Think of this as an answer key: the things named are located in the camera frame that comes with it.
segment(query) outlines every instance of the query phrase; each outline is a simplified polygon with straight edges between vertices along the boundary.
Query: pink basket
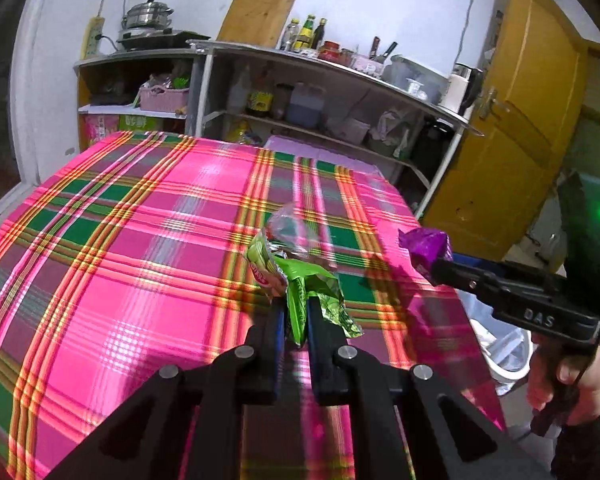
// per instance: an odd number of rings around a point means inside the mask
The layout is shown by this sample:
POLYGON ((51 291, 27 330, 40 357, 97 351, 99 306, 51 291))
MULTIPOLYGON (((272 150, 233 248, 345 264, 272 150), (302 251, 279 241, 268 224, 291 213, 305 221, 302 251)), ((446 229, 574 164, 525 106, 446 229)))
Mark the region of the pink basket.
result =
POLYGON ((140 89, 140 109, 148 112, 171 112, 187 105, 189 89, 174 90, 162 85, 140 89))

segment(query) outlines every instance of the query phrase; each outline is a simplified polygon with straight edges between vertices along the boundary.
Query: silver screw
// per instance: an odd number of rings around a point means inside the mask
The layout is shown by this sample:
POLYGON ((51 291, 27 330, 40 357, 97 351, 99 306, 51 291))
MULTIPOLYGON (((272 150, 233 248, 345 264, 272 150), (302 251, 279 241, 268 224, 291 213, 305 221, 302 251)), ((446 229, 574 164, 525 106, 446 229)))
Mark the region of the silver screw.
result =
POLYGON ((158 373, 163 379, 173 379, 179 373, 179 370, 176 365, 164 365, 158 373))
POLYGON ((248 359, 254 353, 255 353, 255 350, 253 349, 253 347, 251 347, 249 345, 238 346, 238 348, 235 349, 235 356, 238 359, 248 359))
POLYGON ((358 355, 358 351, 353 346, 343 345, 338 348, 338 355, 343 359, 353 359, 358 355))
POLYGON ((427 365, 416 365, 413 369, 413 375, 423 381, 428 381, 433 377, 433 370, 427 365))

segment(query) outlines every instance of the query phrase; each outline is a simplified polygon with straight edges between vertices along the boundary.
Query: person's arm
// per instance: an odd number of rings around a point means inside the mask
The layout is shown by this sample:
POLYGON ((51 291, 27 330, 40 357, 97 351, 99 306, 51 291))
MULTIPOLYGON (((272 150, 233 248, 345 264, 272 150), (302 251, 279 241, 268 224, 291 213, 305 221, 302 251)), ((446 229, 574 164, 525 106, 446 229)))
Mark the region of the person's arm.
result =
MULTIPOLYGON (((553 398, 546 363, 555 363, 552 354, 560 347, 540 336, 534 336, 534 341, 540 346, 532 357, 527 398, 532 407, 542 410, 553 398)), ((557 379, 573 383, 586 361, 582 356, 563 359, 555 371, 557 379)), ((600 480, 600 348, 578 387, 580 397, 558 437, 552 473, 557 480, 600 480)))

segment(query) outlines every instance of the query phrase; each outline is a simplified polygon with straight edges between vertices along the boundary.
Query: door handle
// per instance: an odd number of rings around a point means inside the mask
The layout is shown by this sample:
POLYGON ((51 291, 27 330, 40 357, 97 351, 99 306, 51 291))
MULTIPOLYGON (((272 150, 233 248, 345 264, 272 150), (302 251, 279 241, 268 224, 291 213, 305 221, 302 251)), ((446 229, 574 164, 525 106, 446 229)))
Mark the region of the door handle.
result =
POLYGON ((493 107, 501 108, 504 113, 510 113, 511 109, 501 101, 496 99, 496 95, 498 95, 498 91, 495 88, 489 88, 487 95, 482 100, 480 104, 480 110, 478 112, 478 117, 482 120, 485 120, 489 114, 493 114, 493 107))

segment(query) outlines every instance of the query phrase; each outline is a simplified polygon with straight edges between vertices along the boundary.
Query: purple plastic bag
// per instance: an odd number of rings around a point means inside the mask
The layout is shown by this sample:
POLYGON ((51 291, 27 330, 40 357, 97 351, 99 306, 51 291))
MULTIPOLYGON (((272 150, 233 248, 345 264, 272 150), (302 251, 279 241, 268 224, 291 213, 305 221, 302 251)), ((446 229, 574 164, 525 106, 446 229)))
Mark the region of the purple plastic bag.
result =
POLYGON ((439 229, 419 227, 408 233, 398 229, 398 245, 409 251, 411 267, 417 270, 431 285, 437 285, 431 275, 431 266, 437 258, 451 261, 451 241, 439 229))

